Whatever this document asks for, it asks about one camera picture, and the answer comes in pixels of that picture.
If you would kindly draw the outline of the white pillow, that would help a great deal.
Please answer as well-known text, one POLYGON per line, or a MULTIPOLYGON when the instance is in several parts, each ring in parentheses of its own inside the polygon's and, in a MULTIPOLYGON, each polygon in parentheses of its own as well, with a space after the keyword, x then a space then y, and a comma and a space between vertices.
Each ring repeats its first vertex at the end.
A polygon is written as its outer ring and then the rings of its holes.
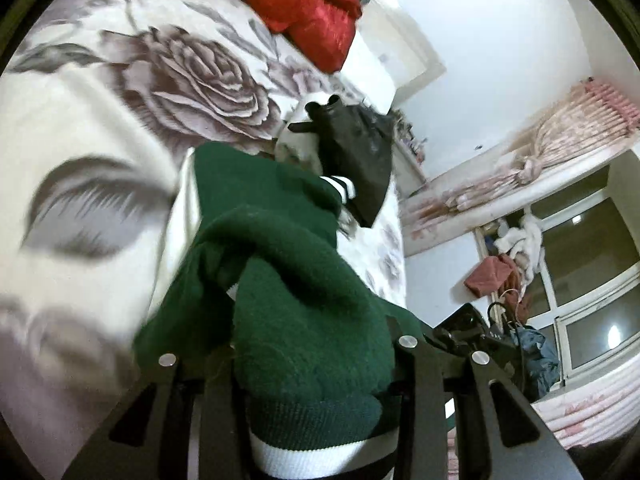
POLYGON ((360 32, 356 32, 352 40, 341 75, 363 95, 364 102, 378 113, 390 111, 396 94, 393 79, 369 49, 360 32))

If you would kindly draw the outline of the green white varsity jacket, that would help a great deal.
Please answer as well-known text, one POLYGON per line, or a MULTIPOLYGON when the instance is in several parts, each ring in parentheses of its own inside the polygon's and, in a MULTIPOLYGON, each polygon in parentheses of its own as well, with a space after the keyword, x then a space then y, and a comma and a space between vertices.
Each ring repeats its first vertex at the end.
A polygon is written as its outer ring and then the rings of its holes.
POLYGON ((390 479, 400 383, 396 322, 336 249, 344 188, 207 143, 192 156, 201 222, 134 338, 140 365, 232 348, 250 447, 273 479, 390 479))

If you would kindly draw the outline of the pink garment on sill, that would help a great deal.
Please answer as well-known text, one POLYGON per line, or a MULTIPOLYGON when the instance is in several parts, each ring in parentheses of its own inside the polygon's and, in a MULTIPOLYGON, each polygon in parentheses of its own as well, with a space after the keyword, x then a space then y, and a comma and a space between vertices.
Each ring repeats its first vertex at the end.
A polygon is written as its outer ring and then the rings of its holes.
POLYGON ((520 272, 506 254, 488 256, 464 280, 465 287, 476 297, 520 289, 520 272))

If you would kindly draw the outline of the beige bed headboard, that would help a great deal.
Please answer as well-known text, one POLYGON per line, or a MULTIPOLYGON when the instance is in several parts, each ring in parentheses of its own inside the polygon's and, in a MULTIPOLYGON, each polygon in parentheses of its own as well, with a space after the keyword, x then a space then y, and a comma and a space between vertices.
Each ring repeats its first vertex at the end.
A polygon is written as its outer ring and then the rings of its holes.
POLYGON ((446 73, 446 67, 419 24, 402 9, 378 0, 364 8, 360 25, 368 22, 371 50, 392 78, 393 106, 399 106, 446 73))

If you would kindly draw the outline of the teal garment on sill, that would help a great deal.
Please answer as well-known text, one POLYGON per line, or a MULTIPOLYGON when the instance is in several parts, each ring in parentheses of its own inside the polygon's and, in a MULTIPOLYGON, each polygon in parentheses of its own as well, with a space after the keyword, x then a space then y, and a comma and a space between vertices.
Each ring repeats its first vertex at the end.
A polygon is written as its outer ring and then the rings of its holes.
POLYGON ((521 351, 524 396, 534 403, 546 396, 551 387, 560 381, 560 360, 554 344, 533 327, 519 325, 512 339, 521 351))

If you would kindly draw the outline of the pink floral curtain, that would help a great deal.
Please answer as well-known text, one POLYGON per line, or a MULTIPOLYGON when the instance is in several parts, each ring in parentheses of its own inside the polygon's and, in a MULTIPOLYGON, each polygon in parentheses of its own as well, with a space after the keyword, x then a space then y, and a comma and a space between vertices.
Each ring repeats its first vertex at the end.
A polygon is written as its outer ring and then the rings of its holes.
POLYGON ((413 256, 510 214, 596 168, 639 139, 639 105, 589 78, 544 108, 508 142, 424 185, 402 203, 413 256))

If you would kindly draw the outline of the black leather garment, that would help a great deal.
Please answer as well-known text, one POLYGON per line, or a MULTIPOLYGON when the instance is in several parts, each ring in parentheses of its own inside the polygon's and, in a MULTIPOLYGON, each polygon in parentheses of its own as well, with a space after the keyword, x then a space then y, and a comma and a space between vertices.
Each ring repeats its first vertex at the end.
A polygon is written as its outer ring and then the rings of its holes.
POLYGON ((347 209, 363 228, 373 226, 383 207, 393 167, 395 121, 364 104, 346 104, 330 96, 326 104, 305 105, 308 119, 288 130, 319 137, 319 159, 328 177, 345 177, 355 196, 347 209))

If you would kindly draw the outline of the floral purple bed blanket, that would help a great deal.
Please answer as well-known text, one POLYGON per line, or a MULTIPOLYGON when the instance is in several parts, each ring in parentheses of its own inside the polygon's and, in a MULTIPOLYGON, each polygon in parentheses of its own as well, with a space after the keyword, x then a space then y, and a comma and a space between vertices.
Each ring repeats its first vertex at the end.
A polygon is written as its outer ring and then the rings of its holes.
POLYGON ((195 224, 192 148, 272 153, 305 98, 363 95, 241 0, 54 0, 1 77, 1 415, 62 477, 134 376, 195 224))

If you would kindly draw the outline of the white plush toy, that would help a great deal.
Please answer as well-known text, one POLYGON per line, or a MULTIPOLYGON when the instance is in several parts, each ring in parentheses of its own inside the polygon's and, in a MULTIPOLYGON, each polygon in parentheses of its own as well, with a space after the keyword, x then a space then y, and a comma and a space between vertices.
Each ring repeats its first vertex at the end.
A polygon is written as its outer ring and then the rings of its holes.
POLYGON ((507 254, 518 267, 522 283, 529 285, 540 272, 542 248, 541 221, 533 214, 524 214, 518 228, 510 228, 495 241, 499 254, 507 254))

